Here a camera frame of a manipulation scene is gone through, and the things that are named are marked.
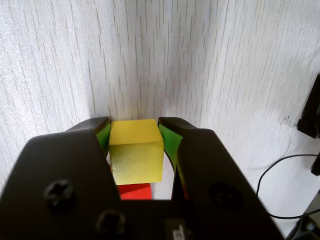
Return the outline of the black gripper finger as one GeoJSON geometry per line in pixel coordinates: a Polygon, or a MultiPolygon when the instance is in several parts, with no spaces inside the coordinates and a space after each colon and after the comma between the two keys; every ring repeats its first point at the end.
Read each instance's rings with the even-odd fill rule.
{"type": "Polygon", "coordinates": [[[106,157],[108,117],[32,138],[0,198],[3,240],[120,240],[125,215],[106,157]]]}
{"type": "Polygon", "coordinates": [[[175,167],[172,196],[188,205],[196,240],[280,240],[282,235],[211,129],[160,117],[164,150],[175,167]]]}

